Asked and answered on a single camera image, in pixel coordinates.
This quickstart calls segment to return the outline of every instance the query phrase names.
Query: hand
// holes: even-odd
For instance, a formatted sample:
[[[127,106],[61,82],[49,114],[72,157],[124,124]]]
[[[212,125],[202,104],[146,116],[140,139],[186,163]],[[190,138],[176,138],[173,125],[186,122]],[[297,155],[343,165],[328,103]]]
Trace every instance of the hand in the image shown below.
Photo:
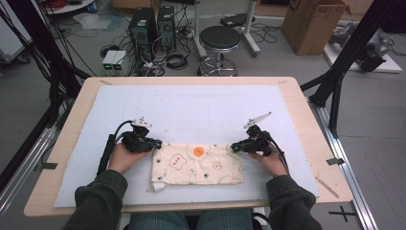
[[[276,148],[270,144],[269,149],[271,149],[272,152],[269,156],[262,156],[256,152],[249,152],[248,155],[251,158],[260,161],[262,166],[272,175],[272,177],[288,174]]]
[[[124,173],[131,169],[137,161],[150,154],[151,151],[132,153],[125,148],[123,143],[119,143],[113,149],[107,169]]]

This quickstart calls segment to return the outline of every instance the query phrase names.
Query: stool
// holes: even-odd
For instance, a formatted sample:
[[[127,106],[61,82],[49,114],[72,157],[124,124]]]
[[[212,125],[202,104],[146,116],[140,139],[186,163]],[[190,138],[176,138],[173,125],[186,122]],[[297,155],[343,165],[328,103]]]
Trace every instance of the stool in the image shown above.
[[[213,26],[204,29],[199,36],[202,47],[207,51],[215,52],[215,57],[208,57],[200,63],[197,71],[201,76],[236,76],[236,66],[223,53],[234,51],[241,42],[239,32],[224,26]]]

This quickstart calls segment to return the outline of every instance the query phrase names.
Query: jeans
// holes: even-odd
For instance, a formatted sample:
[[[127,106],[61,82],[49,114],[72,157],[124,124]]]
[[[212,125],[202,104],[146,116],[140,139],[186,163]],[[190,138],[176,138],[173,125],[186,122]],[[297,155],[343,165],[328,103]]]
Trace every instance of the jeans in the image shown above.
[[[181,212],[131,214],[129,230],[189,230],[186,217]],[[226,209],[202,211],[197,230],[251,230],[251,209]]]

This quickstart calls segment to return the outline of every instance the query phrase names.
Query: white device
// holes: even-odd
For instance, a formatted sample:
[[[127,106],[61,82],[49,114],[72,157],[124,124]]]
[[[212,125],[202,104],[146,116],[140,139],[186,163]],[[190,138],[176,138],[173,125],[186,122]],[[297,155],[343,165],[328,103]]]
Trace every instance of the white device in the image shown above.
[[[116,54],[117,54],[117,51],[108,51],[104,57],[104,60],[102,61],[102,66],[104,68],[105,75],[108,77],[114,75],[113,60],[114,60],[114,57],[116,56]]]
[[[253,119],[249,119],[247,124],[245,124],[244,128],[252,127],[252,126],[258,124],[260,121],[267,118],[269,115],[271,115],[271,112],[265,113],[263,115],[260,115],[259,117],[253,118]]]
[[[126,51],[117,51],[116,56],[113,59],[113,69],[115,76],[123,76],[127,72],[128,58],[126,57]]]
[[[144,121],[144,117],[141,117],[138,120],[134,120],[131,123],[133,126],[137,126],[137,127],[152,127],[152,124],[145,122]]]

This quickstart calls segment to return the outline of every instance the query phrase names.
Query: person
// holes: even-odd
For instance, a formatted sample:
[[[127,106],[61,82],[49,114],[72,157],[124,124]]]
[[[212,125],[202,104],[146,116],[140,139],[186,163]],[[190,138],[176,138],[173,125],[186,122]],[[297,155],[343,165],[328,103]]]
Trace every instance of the person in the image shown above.
[[[322,229],[320,223],[310,214],[310,209],[316,201],[315,196],[300,187],[288,175],[275,148],[272,146],[270,148],[273,152],[269,156],[255,152],[248,154],[259,161],[273,177],[266,184],[272,229]],[[75,192],[77,209],[62,229],[117,229],[127,188],[122,173],[150,154],[151,152],[133,154],[123,144],[117,144],[110,157],[107,171],[89,185],[77,188]],[[177,212],[134,214],[129,229],[151,229],[150,227],[184,229],[187,228],[185,224],[185,217]],[[203,211],[197,229],[253,229],[251,211],[250,209]]]

